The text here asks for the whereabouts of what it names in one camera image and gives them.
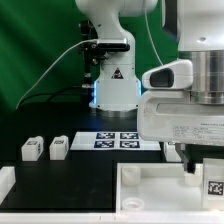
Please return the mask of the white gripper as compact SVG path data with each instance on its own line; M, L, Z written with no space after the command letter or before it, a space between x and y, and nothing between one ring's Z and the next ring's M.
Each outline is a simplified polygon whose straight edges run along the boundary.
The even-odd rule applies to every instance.
M185 91L148 90L139 101L137 131L147 141L176 143L184 171L194 174L181 143L224 146L224 106L194 104Z

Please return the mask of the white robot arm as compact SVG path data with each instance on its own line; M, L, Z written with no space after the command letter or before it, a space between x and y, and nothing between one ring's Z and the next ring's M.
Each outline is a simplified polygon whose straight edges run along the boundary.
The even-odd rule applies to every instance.
M120 17L162 3L163 28L177 37L178 58L135 75L135 39ZM100 76L90 108L137 116L145 140L224 146L224 0L75 0L96 29Z

